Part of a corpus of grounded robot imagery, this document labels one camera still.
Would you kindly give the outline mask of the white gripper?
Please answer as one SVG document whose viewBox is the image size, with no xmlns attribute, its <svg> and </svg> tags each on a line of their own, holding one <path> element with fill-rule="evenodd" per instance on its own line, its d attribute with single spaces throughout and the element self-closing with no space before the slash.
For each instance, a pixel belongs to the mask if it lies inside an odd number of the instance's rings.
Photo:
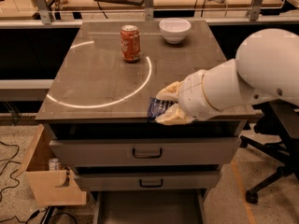
<svg viewBox="0 0 299 224">
<path fill-rule="evenodd" d="M 185 125 L 216 117 L 219 111 L 206 100 L 203 92 L 205 70 L 188 75 L 182 82 L 173 82 L 156 94 L 158 100 L 177 102 L 155 121 L 163 125 Z"/>
</svg>

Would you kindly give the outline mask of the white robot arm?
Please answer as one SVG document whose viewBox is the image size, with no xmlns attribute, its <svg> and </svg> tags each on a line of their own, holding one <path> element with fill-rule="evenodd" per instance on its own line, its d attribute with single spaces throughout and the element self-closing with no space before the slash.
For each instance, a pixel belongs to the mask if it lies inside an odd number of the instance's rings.
<svg viewBox="0 0 299 224">
<path fill-rule="evenodd" d="M 235 106 L 274 100 L 299 105 L 299 35 L 258 31 L 241 43 L 233 59 L 170 84 L 156 98 L 174 103 L 155 119 L 163 125 L 208 120 Z"/>
</svg>

